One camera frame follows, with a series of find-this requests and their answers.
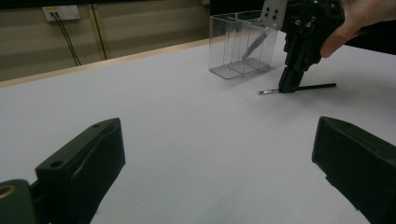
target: cable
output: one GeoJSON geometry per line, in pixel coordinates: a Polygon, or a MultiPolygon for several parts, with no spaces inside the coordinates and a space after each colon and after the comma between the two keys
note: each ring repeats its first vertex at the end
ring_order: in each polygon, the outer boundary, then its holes
{"type": "MultiPolygon", "coordinates": [[[[56,17],[58,17],[59,22],[61,23],[62,27],[64,28],[64,23],[62,22],[61,17],[59,17],[59,14],[56,13],[55,15],[56,15],[56,17]]],[[[77,61],[78,61],[78,64],[81,65],[81,62],[79,61],[78,56],[77,56],[76,52],[74,51],[74,47],[73,47],[73,44],[72,44],[72,40],[70,39],[70,36],[69,36],[69,34],[67,33],[67,31],[66,31],[66,28],[64,28],[64,32],[66,33],[67,39],[69,40],[69,43],[70,43],[70,46],[71,46],[71,50],[73,51],[73,53],[74,53],[74,55],[75,55],[75,57],[76,57],[76,59],[77,59],[77,61]]]]}
{"type": "Polygon", "coordinates": [[[64,38],[66,39],[67,45],[69,47],[69,50],[72,54],[72,57],[75,61],[76,66],[81,65],[81,62],[78,59],[78,56],[76,54],[76,52],[74,51],[74,47],[72,44],[72,41],[70,39],[69,34],[67,33],[66,29],[64,28],[64,24],[62,23],[61,18],[59,17],[58,13],[50,13],[50,15],[56,20],[56,23],[58,23],[59,28],[61,29],[62,33],[64,34],[64,38]]]}

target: transparent acrylic box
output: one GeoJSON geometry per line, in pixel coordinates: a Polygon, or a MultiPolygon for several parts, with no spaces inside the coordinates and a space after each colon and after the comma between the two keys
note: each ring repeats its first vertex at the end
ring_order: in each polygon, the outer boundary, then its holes
{"type": "Polygon", "coordinates": [[[263,27],[261,11],[210,18],[209,70],[220,77],[239,77],[268,67],[277,30],[263,27]]]}

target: wall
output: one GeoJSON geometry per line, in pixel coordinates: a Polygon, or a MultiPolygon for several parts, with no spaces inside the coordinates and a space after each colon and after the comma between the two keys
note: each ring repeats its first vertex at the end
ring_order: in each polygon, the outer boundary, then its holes
{"type": "MultiPolygon", "coordinates": [[[[78,12],[81,19],[64,26],[82,64],[99,62],[104,53],[111,59],[209,34],[209,8],[202,0],[84,5],[78,12]]],[[[72,66],[60,28],[45,20],[41,8],[0,9],[0,81],[72,66]]]]}

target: white tabletop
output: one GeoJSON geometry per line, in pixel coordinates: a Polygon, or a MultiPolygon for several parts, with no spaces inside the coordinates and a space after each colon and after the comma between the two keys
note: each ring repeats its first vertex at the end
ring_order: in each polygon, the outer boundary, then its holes
{"type": "Polygon", "coordinates": [[[0,182],[95,122],[121,120],[127,163],[92,223],[368,223],[311,161],[320,116],[396,145],[396,57],[342,47],[304,75],[337,88],[259,96],[284,68],[224,80],[208,45],[0,89],[0,182]]]}

